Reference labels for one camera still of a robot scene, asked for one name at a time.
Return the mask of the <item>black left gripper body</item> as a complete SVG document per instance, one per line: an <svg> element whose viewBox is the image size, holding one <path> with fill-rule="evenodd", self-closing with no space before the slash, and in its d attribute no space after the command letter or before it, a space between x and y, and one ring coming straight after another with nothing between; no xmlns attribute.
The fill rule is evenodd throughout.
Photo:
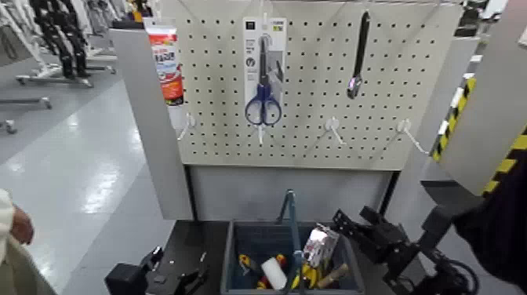
<svg viewBox="0 0 527 295"><path fill-rule="evenodd" d="M117 263L105 276L104 284L111 295L176 294L168 278L139 264Z"/></svg>

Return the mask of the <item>person's bare hand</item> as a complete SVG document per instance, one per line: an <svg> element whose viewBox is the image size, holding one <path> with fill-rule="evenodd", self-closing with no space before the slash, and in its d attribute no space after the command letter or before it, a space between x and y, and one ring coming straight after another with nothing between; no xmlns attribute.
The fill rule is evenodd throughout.
<svg viewBox="0 0 527 295"><path fill-rule="evenodd" d="M33 241L35 229L31 218L19 206L14 206L10 233L21 244L30 245Z"/></svg>

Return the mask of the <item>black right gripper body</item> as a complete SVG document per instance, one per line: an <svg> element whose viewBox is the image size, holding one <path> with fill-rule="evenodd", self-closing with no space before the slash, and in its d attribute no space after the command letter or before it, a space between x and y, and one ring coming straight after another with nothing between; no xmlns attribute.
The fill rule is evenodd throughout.
<svg viewBox="0 0 527 295"><path fill-rule="evenodd" d="M384 264L382 280L389 286L413 286L403 272L414 260L414 245L400 227L389 223L359 225L359 249L374 264Z"/></svg>

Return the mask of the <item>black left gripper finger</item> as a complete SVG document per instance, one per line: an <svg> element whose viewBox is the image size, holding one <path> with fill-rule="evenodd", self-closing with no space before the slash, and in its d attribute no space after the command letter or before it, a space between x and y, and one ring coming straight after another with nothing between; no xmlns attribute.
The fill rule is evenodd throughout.
<svg viewBox="0 0 527 295"><path fill-rule="evenodd" d="M142 269L156 269L158 263L164 257L164 251L161 246L156 246L140 262Z"/></svg>
<svg viewBox="0 0 527 295"><path fill-rule="evenodd" d="M208 268L197 268L178 277L176 295L194 294L208 280Z"/></svg>

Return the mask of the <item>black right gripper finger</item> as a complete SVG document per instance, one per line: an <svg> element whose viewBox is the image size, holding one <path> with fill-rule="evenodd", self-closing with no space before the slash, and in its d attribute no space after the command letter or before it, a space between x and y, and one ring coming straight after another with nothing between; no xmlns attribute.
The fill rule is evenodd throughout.
<svg viewBox="0 0 527 295"><path fill-rule="evenodd" d="M384 218L382 214L375 211L369 206L364 206L359 213L360 217L365 221L365 225L370 227L389 227L390 223Z"/></svg>
<svg viewBox="0 0 527 295"><path fill-rule="evenodd" d="M331 228L347 237L350 240L354 240L356 243L361 244L364 241L363 226L357 222L354 222L346 213L341 209L338 209L333 218L333 225Z"/></svg>

